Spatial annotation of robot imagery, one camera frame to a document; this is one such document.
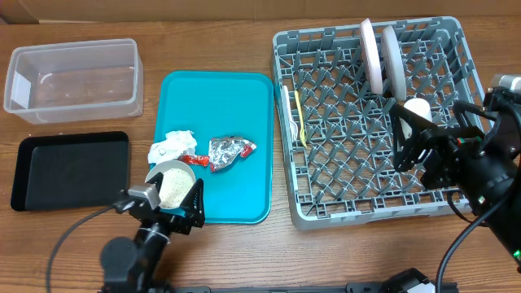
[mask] white napkin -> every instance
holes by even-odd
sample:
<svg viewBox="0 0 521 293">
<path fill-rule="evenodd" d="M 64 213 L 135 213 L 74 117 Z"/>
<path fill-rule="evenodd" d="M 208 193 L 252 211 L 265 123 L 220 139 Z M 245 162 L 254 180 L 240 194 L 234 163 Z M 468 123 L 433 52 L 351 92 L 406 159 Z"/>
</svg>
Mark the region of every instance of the white napkin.
<svg viewBox="0 0 521 293">
<path fill-rule="evenodd" d="M 194 155 L 197 142 L 192 132 L 172 131 L 166 134 L 166 140 L 152 144 L 148 152 L 148 163 L 159 164 L 168 160 L 176 160 L 181 155 Z"/>
</svg>

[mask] yellow utensil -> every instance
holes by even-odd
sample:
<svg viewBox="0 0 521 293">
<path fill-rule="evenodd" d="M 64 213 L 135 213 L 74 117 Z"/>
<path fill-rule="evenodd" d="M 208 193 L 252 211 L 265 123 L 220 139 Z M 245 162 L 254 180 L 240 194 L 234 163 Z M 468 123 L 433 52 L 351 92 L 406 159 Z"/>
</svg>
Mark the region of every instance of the yellow utensil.
<svg viewBox="0 0 521 293">
<path fill-rule="evenodd" d="M 300 108 L 300 97 L 299 97 L 299 91 L 295 91 L 295 102 L 296 102 L 296 109 L 299 111 L 299 120 L 300 120 L 300 142 L 302 142 L 302 145 L 304 148 L 308 148 L 306 146 L 306 126 L 304 125 L 304 117 L 302 116 L 302 109 Z"/>
</svg>

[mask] gray dish rack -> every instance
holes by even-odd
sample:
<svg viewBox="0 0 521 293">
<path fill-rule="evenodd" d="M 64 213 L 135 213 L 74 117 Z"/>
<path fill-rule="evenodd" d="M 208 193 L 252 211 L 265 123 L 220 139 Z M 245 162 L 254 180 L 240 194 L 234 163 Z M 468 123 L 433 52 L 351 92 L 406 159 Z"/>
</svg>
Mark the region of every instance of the gray dish rack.
<svg viewBox="0 0 521 293">
<path fill-rule="evenodd" d="M 376 41 L 395 29 L 407 80 L 407 99 L 431 104 L 433 122 L 458 125 L 456 99 L 483 101 L 484 92 L 462 26 L 453 17 L 374 23 Z M 453 213 L 470 207 L 457 188 L 425 190 L 421 164 L 407 173 L 392 167 L 392 97 L 370 92 L 361 60 L 360 26 L 311 28 L 274 36 L 273 74 L 282 130 L 284 168 L 291 220 L 301 230 L 358 225 L 405 216 Z M 381 60 L 383 73 L 384 63 Z M 299 124 L 295 90 L 300 92 L 305 149 L 291 141 L 282 87 L 290 93 L 291 115 Z M 384 93 L 389 90 L 384 79 Z M 472 121 L 483 128 L 479 120 Z"/>
</svg>

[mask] white label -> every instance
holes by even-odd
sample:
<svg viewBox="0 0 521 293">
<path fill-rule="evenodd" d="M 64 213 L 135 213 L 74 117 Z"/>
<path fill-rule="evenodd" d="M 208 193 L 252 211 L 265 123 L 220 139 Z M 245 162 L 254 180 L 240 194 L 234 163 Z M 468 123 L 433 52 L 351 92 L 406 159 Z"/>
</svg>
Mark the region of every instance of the white label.
<svg viewBox="0 0 521 293">
<path fill-rule="evenodd" d="M 13 88 L 11 90 L 11 101 L 18 103 L 25 109 L 29 108 L 29 97 L 31 95 L 31 82 L 18 72 L 15 72 Z"/>
</svg>

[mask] utensil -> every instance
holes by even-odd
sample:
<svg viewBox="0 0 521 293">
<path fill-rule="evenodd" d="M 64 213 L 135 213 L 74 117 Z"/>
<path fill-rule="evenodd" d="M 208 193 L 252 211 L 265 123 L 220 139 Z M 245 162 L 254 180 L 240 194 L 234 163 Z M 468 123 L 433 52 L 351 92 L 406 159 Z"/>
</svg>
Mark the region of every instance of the utensil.
<svg viewBox="0 0 521 293">
<path fill-rule="evenodd" d="M 296 108 L 299 111 L 299 120 L 300 120 L 300 142 L 302 142 L 302 145 L 304 148 L 308 148 L 306 146 L 306 126 L 304 125 L 304 117 L 302 117 L 302 109 L 300 108 L 300 97 L 299 97 L 299 91 L 295 91 L 295 101 L 296 101 Z"/>
<path fill-rule="evenodd" d="M 286 97 L 285 97 L 285 101 L 286 101 L 286 115 L 287 115 L 287 119 L 290 122 L 291 141 L 295 142 L 296 138 L 297 138 L 297 135 L 298 135 L 299 128 L 296 125 L 295 121 L 293 120 L 293 116 L 291 115 L 290 93 L 287 90 L 287 86 L 283 86 L 283 88 L 284 88 L 284 94 L 286 95 Z"/>
</svg>

